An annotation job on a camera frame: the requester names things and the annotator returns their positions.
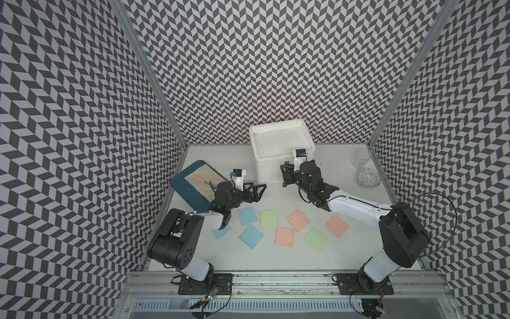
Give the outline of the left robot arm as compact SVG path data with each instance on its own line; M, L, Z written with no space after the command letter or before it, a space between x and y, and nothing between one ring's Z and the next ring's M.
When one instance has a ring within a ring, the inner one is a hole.
M221 182L213 189L215 198L207 211L187 213L171 209L150 241L147 256L199 283L211 281L214 267L195 255L200 235L224 229L234 208L260 201L266 188L265 184L249 182L239 190L231 182Z

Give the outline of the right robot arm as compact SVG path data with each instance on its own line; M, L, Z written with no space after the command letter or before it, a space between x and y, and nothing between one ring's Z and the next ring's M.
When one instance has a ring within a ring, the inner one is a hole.
M336 274L343 295L351 292L371 295L382 290L392 273L413 266L430 243L431 236L407 203L383 205L349 195L325 183L314 160L301 163L298 169L286 162L280 170L284 185L297 185L312 205L349 215L380 232L382 249L355 276Z

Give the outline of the pink sticky note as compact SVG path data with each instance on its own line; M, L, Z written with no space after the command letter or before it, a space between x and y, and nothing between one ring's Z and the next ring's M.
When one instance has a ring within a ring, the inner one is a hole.
M304 213L301 210L295 211L287 218L287 220L294 228L294 230L297 232L301 231L304 227L306 227L310 223L310 220L304 215Z
M326 224L325 228L329 230L334 236L340 238L349 228L342 219L334 215Z
M294 246L294 234L295 230L286 227L277 227L275 244L283 247Z

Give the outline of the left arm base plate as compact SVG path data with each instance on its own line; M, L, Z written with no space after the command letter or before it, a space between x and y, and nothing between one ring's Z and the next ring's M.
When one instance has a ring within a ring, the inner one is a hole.
M204 296L215 291L216 295L230 295L233 283L232 273L213 273L204 281L197 281L191 277L183 277L179 283L179 295Z

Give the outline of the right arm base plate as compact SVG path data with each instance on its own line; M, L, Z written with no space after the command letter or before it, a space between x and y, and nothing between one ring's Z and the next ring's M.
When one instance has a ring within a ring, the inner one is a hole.
M366 296L391 296L394 295L394 289L389 277L376 283L369 277L359 276L355 273L336 273L332 275L333 281L339 288L341 295L366 295Z

